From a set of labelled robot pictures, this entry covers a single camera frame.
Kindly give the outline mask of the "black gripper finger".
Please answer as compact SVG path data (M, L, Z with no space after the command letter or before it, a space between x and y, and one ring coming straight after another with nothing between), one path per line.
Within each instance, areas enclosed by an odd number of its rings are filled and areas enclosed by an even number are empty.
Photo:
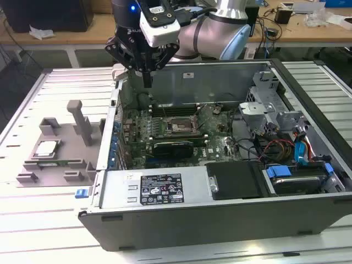
M152 86L151 73L162 69L179 50L179 42L169 43L155 48L150 48L147 52L147 87Z
M146 61L138 48L137 39L134 36L122 40L114 36L108 40L105 50L127 70L134 70L142 76L143 85L148 88L148 71Z

